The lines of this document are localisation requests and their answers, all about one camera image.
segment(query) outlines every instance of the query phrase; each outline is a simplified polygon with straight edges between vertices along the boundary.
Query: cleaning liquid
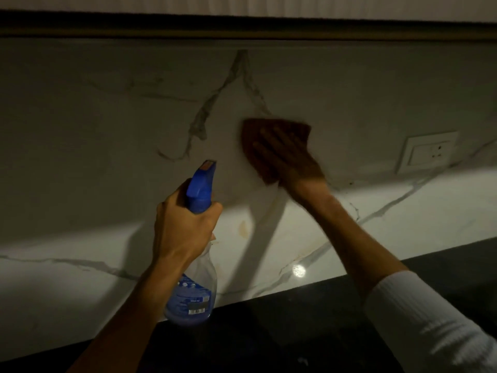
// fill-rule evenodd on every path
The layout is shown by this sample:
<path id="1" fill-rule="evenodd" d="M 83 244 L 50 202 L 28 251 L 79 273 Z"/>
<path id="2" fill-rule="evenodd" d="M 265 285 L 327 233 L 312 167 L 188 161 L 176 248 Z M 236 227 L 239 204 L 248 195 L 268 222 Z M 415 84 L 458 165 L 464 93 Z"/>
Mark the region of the cleaning liquid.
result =
<path id="1" fill-rule="evenodd" d="M 193 175 L 186 190 L 186 206 L 192 213 L 211 206 L 212 180 L 216 161 L 205 161 Z M 217 275 L 209 256 L 209 242 L 202 254 L 186 269 L 173 289 L 164 314 L 180 326 L 195 326 L 206 321 L 216 300 Z"/>

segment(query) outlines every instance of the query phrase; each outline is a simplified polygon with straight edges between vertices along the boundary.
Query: electrical outlet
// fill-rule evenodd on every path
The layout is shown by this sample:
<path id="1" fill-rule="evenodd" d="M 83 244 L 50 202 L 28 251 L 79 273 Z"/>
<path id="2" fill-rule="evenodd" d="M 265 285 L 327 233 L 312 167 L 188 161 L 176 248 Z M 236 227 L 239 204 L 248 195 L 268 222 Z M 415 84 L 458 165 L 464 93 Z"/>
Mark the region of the electrical outlet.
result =
<path id="1" fill-rule="evenodd" d="M 458 134 L 449 132 L 408 138 L 397 173 L 410 173 L 449 164 Z"/>

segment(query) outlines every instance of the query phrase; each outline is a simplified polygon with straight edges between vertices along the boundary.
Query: barcode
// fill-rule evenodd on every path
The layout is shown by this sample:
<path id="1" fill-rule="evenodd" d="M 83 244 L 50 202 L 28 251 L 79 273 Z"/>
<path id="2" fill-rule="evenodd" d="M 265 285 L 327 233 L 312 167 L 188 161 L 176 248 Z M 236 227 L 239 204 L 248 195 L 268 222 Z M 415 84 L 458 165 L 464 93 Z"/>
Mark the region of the barcode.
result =
<path id="1" fill-rule="evenodd" d="M 200 314 L 200 313 L 205 313 L 205 308 L 203 308 L 203 309 L 196 309 L 196 310 L 189 310 L 188 311 L 188 315 Z"/>

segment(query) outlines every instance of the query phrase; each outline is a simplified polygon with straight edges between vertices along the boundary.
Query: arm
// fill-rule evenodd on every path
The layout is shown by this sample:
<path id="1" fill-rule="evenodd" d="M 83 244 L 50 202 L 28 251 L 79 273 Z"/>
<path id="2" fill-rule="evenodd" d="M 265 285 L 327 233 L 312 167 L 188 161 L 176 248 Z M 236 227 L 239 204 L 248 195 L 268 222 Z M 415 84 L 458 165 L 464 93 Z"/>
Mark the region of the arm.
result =
<path id="1" fill-rule="evenodd" d="M 305 145 L 277 129 L 261 134 L 265 143 L 254 148 L 322 227 L 365 300 L 366 315 L 404 370 L 496 371 L 497 342 L 356 224 Z"/>
<path id="2" fill-rule="evenodd" d="M 152 264 L 68 373 L 136 371 L 173 288 L 202 253 L 223 210 L 213 202 L 194 215 L 184 207 L 187 186 L 188 181 L 157 206 Z"/>

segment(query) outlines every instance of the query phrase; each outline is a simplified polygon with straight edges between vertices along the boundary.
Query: white marble wall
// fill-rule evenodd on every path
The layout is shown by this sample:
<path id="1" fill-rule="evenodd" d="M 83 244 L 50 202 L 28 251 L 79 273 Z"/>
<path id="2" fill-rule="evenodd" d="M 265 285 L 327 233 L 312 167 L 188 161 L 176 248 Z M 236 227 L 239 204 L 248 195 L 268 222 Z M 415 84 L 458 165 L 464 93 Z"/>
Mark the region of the white marble wall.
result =
<path id="1" fill-rule="evenodd" d="M 496 236 L 496 59 L 488 45 L 0 42 L 0 359 L 93 337 L 149 263 L 156 203 L 207 158 L 225 205 L 218 306 L 343 275 L 245 161 L 246 117 L 311 124 L 333 191 L 400 258 Z M 394 174 L 407 136 L 452 130 L 450 168 Z"/>

